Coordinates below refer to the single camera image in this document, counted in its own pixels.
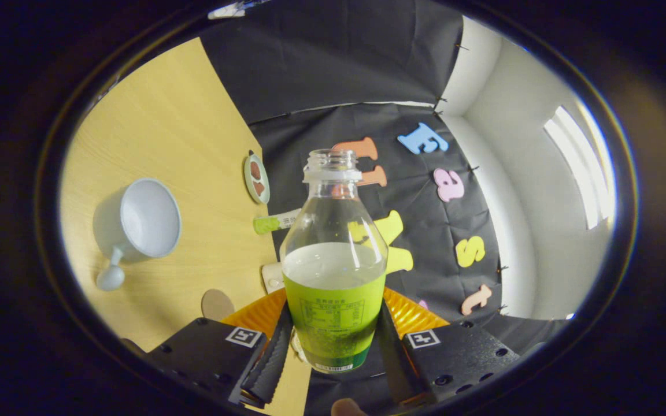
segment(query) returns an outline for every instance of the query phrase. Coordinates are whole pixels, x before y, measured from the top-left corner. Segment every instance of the white mug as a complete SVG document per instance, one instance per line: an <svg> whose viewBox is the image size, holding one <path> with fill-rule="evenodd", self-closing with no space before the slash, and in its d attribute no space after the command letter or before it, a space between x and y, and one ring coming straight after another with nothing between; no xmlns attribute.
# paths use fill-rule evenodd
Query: white mug
<svg viewBox="0 0 666 416"><path fill-rule="evenodd" d="M94 237L110 259L97 287L115 290L125 280L120 261L159 258L174 251L182 234L182 216L169 189L151 177L138 179L109 195L94 213Z"/></svg>

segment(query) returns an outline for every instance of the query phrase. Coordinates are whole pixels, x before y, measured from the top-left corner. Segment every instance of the plastic bottle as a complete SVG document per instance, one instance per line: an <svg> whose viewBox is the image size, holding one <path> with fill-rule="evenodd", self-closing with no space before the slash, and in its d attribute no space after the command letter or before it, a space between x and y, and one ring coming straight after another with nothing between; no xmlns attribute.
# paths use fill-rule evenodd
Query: plastic bottle
<svg viewBox="0 0 666 416"><path fill-rule="evenodd" d="M363 364L384 291L387 245L359 200L356 163L349 150L310 153L309 197L280 248L299 341L325 373Z"/></svg>

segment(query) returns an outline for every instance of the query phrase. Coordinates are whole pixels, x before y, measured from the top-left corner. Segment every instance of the window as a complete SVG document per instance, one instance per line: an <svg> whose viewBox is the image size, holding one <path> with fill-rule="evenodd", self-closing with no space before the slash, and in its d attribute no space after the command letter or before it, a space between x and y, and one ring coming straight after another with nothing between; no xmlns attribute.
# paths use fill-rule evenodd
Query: window
<svg viewBox="0 0 666 416"><path fill-rule="evenodd" d="M606 218L609 223L612 221L616 208L616 190L605 139L589 111L581 103L578 105L594 139L597 154L563 106L557 108L554 116L544 125L544 130L569 165L582 198L587 229L593 229Z"/></svg>

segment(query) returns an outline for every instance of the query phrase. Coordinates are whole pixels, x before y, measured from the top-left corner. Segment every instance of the table surface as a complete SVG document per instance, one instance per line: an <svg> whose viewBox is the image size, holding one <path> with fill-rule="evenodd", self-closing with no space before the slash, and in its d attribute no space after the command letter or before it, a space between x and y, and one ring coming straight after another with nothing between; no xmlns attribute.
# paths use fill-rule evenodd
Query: table surface
<svg viewBox="0 0 666 416"><path fill-rule="evenodd" d="M84 119L61 177L63 240L85 296L118 337L152 350L202 315L209 289L235 310L266 295L261 266L277 258L271 235L253 230L267 207L244 183L249 150L261 157L199 39L138 68ZM174 194L182 237L165 258L122 265L123 286L103 292L95 279L109 260L94 237L95 209L140 177ZM303 414L309 376L309 365L288 355L274 403L262 412Z"/></svg>

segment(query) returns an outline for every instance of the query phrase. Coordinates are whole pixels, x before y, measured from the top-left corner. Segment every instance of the white wall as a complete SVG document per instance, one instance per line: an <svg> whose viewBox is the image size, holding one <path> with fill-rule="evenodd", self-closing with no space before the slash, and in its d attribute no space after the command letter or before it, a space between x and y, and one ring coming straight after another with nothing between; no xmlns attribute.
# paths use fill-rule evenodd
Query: white wall
<svg viewBox="0 0 666 416"><path fill-rule="evenodd" d="M461 47L443 92L447 102L439 102L437 107L450 116L466 113L484 88L500 56L502 37L465 17Z"/></svg>
<svg viewBox="0 0 666 416"><path fill-rule="evenodd" d="M525 50L503 40L490 78L464 116L486 140L523 207L521 213L515 210L512 196L502 201L507 215L511 211L516 218L525 215L530 229L536 261L532 317L541 319L564 318L576 310L594 282L610 237L605 222L586 229L574 178L543 131L544 123L560 105L580 122L573 92ZM489 181L480 179L481 185L483 182ZM510 254L511 248L505 247L508 253L504 253L504 243L499 243L501 257ZM513 264L505 264L518 272ZM508 285L507 279L506 274L504 285ZM526 277L519 272L516 279L523 282Z"/></svg>
<svg viewBox="0 0 666 416"><path fill-rule="evenodd" d="M537 290L537 269L531 232L520 198L508 175L484 140L460 116L441 116L472 166L490 208L502 271L502 313L531 318Z"/></svg>

